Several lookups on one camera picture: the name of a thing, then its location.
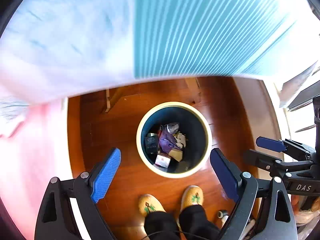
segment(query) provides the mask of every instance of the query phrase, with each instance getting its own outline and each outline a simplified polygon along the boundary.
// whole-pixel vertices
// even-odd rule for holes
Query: shoe
[[[145,194],[139,199],[139,211],[142,216],[146,217],[151,212],[162,211],[165,212],[160,201],[157,200],[153,195]]]
[[[203,204],[203,192],[198,186],[187,187],[182,195],[180,212],[186,207]]]

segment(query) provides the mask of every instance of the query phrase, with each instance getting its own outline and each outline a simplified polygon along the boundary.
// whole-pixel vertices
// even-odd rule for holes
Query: trash can
[[[186,135],[187,145],[180,162],[170,162],[167,169],[155,165],[156,154],[147,154],[144,138],[160,125],[178,122],[179,130]],[[194,107],[181,102],[167,102],[155,106],[142,118],[137,130],[137,148],[145,165],[167,178],[184,178],[197,172],[209,158],[212,135],[204,116]]]

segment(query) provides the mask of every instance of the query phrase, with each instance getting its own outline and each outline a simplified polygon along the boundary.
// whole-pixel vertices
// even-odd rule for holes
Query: brown cardboard piece
[[[182,151],[178,150],[178,149],[174,149],[172,148],[171,151],[168,153],[169,156],[171,156],[172,158],[174,158],[176,161],[181,161],[182,160]]]

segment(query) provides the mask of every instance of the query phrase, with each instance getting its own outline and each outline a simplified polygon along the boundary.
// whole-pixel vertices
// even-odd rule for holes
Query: wooden leg
[[[118,102],[118,100],[122,96],[123,90],[124,87],[116,88],[115,93],[112,97],[110,97],[110,90],[106,89],[106,106],[103,108],[103,113],[109,112],[111,108]]]
[[[195,104],[200,103],[201,101],[201,90],[199,86],[198,79],[196,77],[193,78],[185,78],[188,89],[191,92],[193,101]]]

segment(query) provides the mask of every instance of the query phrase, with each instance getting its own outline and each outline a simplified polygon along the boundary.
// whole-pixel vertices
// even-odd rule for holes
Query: blue gripper pad
[[[233,199],[233,201],[237,203],[239,195],[236,179],[216,149],[211,151],[210,163],[228,198]]]
[[[93,202],[97,203],[99,199],[104,198],[106,195],[111,181],[118,170],[120,161],[121,152],[119,149],[115,148],[93,182],[93,189],[91,193],[91,199]]]
[[[284,143],[282,141],[273,140],[262,136],[256,139],[256,144],[261,148],[265,148],[275,152],[284,152],[286,150],[286,147],[284,146]]]

